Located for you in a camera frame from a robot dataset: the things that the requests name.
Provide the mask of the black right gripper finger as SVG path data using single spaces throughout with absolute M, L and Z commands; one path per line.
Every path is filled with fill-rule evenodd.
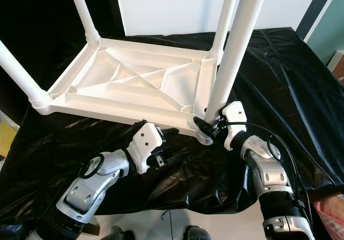
M 200 117 L 194 116 L 192 118 L 194 124 L 199 129 L 199 135 L 204 139 L 216 139 L 216 128 L 211 126 L 208 122 Z

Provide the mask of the yellow waste bin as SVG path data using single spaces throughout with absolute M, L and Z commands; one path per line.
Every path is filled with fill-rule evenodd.
M 2 157 L 8 156 L 8 152 L 15 135 L 15 130 L 7 124 L 7 122 L 0 122 L 0 154 Z

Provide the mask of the white plastic table top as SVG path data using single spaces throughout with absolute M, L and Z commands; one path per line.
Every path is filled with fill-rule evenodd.
M 204 117 L 219 58 L 208 51 L 98 38 L 87 41 L 34 104 L 54 112 L 122 124 L 147 120 L 179 129 L 208 146 L 195 117 Z

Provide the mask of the white plastic table leg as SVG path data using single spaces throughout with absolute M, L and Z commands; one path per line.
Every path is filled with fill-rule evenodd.
M 217 68 L 217 75 L 214 78 L 207 111 L 205 112 L 204 119 L 211 125 L 217 123 L 220 109 L 227 103 L 263 2 L 264 0 L 239 0 L 230 32 L 218 31 L 216 33 L 217 36 L 227 35 L 228 40 L 221 63 Z
M 234 6 L 238 0 L 224 0 L 222 4 L 221 14 L 217 24 L 217 30 L 214 34 L 213 46 L 208 52 L 207 58 L 214 59 L 216 65 L 220 65 L 224 46 L 226 43 L 227 33 L 234 17 Z
M 84 36 L 88 44 L 100 43 L 101 37 L 96 30 L 95 24 L 89 14 L 88 6 L 85 0 L 73 0 L 77 8 L 81 23 L 84 28 Z
M 52 96 L 39 87 L 38 83 L 29 75 L 24 67 L 19 63 L 5 44 L 0 41 L 0 67 L 5 70 L 7 75 L 19 86 L 22 92 L 27 95 L 31 106 L 41 115 L 52 113 L 50 104 Z

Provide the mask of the brown wooden cabinet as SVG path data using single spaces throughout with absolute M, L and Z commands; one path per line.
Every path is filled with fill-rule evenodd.
M 338 80 L 344 80 L 344 51 L 337 51 L 336 65 L 333 68 L 333 75 Z

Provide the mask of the dark wooden table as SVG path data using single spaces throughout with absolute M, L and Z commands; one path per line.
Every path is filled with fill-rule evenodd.
M 83 226 L 83 234 L 99 236 L 100 235 L 100 225 L 88 223 Z

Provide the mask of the pink shopping bag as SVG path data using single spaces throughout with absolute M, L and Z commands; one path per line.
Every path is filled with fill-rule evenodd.
M 344 240 L 344 194 L 330 196 L 314 204 L 332 240 Z

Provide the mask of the grey right robot foot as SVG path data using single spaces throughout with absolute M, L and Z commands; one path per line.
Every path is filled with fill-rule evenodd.
M 212 240 L 212 237 L 204 228 L 189 225 L 183 233 L 182 240 Z

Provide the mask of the black door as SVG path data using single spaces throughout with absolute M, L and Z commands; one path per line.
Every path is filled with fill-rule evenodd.
M 2 0 L 0 39 L 47 89 L 87 41 L 73 0 Z

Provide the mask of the black plastic table cover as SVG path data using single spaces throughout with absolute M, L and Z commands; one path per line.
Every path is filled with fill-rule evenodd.
M 344 85 L 290 28 L 256 30 L 234 83 L 248 121 L 264 126 L 288 145 L 310 201 L 344 193 Z M 131 127 L 27 108 L 0 173 L 0 220 L 27 227 L 40 220 L 98 151 L 127 144 Z M 170 137 L 166 150 L 189 147 L 182 161 L 118 181 L 99 215 L 185 209 L 231 214 L 257 201 L 249 170 L 236 154 L 201 145 L 193 137 Z

